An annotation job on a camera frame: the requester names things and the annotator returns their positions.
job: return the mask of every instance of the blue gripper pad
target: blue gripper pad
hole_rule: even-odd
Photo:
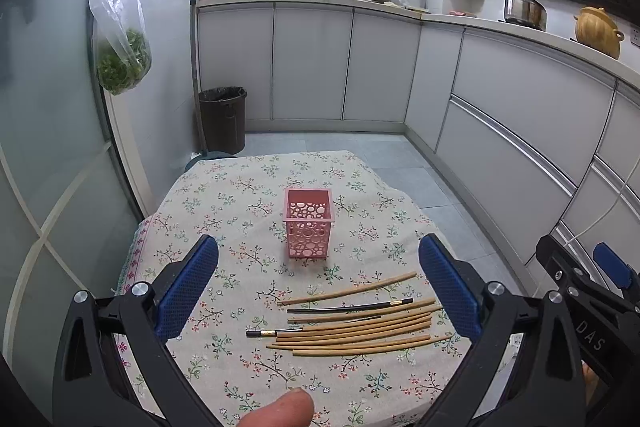
[[[475,342],[482,334],[478,301],[453,266],[451,254],[432,235],[420,240],[420,266],[458,334]]]
[[[196,247],[158,303],[154,333],[163,342],[180,335],[218,266],[218,244],[213,237],[206,237]]]
[[[611,250],[607,243],[598,243],[593,249],[593,260],[609,276],[617,288],[629,288],[631,286],[631,269],[618,254]]]

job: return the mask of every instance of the floral tablecloth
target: floral tablecloth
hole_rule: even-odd
[[[286,187],[330,187],[335,226],[326,261],[290,260],[284,247]],[[208,233],[220,262],[180,337],[167,347],[193,388],[227,427],[303,387],[314,399],[317,427],[404,425],[423,415],[453,375],[468,341],[459,335],[396,353],[352,357],[293,357],[248,339],[245,330],[287,328],[285,297],[360,286],[416,270],[420,276],[346,298],[343,306],[434,296],[417,258],[419,239],[446,239],[403,192],[388,187],[347,151],[251,156],[199,162],[182,175],[158,211],[143,221],[120,280],[126,291],[152,281]],[[336,306],[335,300],[306,306]],[[434,314],[432,337],[455,333]],[[131,355],[122,360],[142,405],[159,412]]]

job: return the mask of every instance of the trash can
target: trash can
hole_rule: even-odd
[[[209,151],[244,149],[244,87],[215,87],[200,93],[202,130]]]

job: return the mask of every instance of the clay pot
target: clay pot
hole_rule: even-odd
[[[594,50],[616,60],[620,57],[620,42],[625,39],[618,26],[605,13],[604,8],[584,7],[580,16],[575,16],[575,38]]]

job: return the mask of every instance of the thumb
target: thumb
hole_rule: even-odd
[[[308,427],[313,416],[313,399],[298,387],[243,416],[237,427]]]

